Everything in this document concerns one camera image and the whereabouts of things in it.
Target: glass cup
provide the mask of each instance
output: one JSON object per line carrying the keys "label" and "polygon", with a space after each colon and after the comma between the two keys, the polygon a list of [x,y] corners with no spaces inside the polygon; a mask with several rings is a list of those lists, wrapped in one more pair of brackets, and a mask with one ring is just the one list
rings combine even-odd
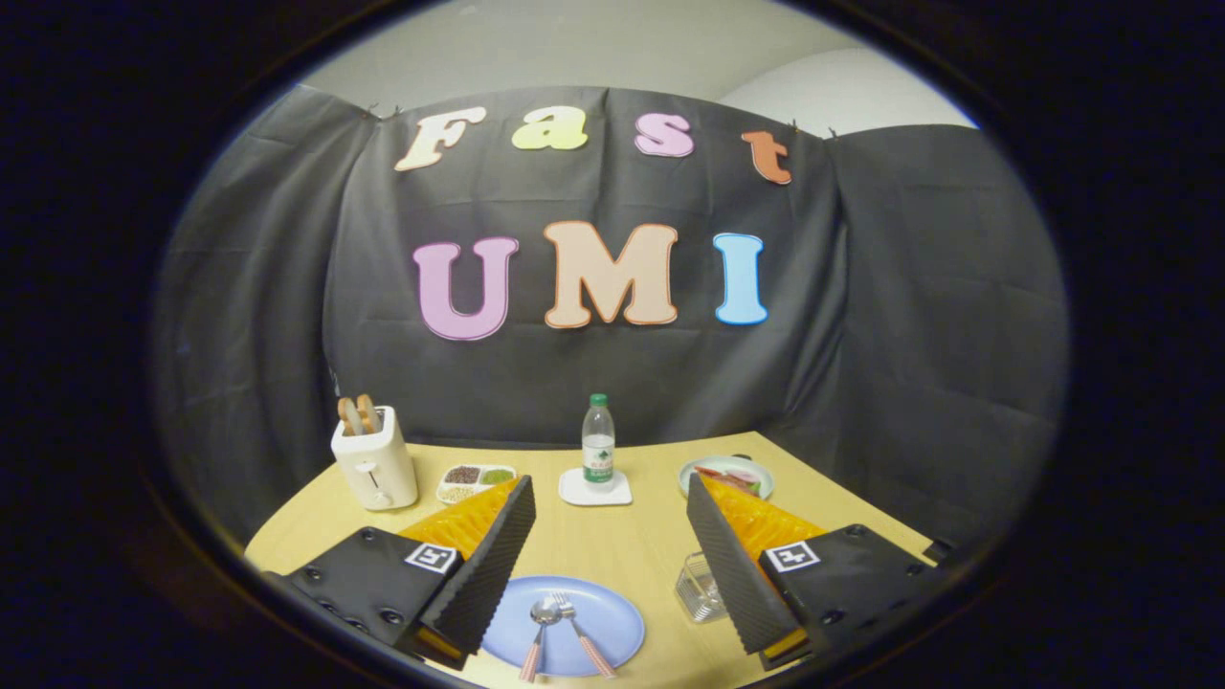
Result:
{"label": "glass cup", "polygon": [[719,597],[719,587],[706,561],[706,555],[693,553],[685,558],[685,566],[676,580],[676,596],[696,623],[710,622],[728,615]]}

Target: beans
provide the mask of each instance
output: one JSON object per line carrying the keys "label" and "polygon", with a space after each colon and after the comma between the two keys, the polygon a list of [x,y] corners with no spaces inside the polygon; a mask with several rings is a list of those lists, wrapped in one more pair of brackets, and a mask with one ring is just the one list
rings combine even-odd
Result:
{"label": "beans", "polygon": [[480,470],[477,467],[458,466],[447,472],[442,481],[447,483],[477,483]]}

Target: pink letter u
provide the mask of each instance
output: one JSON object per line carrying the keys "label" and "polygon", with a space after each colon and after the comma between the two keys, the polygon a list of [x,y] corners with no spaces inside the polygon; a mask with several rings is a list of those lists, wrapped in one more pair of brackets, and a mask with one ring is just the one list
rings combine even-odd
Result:
{"label": "pink letter u", "polygon": [[472,250],[481,257],[485,281],[485,303],[475,314],[457,313],[451,305],[451,264],[459,256],[459,245],[426,244],[413,251],[421,268],[421,318],[439,337],[480,340],[506,322],[511,254],[519,250],[519,243],[510,237],[491,237],[473,244]]}

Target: pink handle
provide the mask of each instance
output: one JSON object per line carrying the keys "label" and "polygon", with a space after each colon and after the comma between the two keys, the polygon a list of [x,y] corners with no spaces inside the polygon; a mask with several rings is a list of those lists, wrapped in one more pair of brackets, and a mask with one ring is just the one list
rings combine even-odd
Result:
{"label": "pink handle", "polygon": [[528,650],[528,657],[523,661],[523,669],[519,671],[519,679],[523,682],[535,680],[535,667],[540,662],[540,640],[537,639],[532,642],[532,647]]}
{"label": "pink handle", "polygon": [[600,655],[595,644],[592,644],[592,640],[588,639],[581,629],[578,629],[577,624],[575,624],[575,631],[578,633],[578,642],[582,644],[583,650],[587,651],[587,657],[592,658],[592,662],[595,663],[595,669],[600,671],[600,674],[603,674],[605,679],[612,679],[616,677],[616,671],[614,671],[612,666],[604,660],[604,656]]}

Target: white coaster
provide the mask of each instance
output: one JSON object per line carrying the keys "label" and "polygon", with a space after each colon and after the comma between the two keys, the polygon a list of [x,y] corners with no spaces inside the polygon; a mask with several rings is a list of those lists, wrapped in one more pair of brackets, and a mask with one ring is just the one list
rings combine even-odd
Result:
{"label": "white coaster", "polygon": [[606,493],[597,493],[583,481],[583,467],[576,467],[561,474],[557,493],[571,505],[628,505],[633,501],[630,492],[630,479],[624,473],[612,470],[612,488]]}

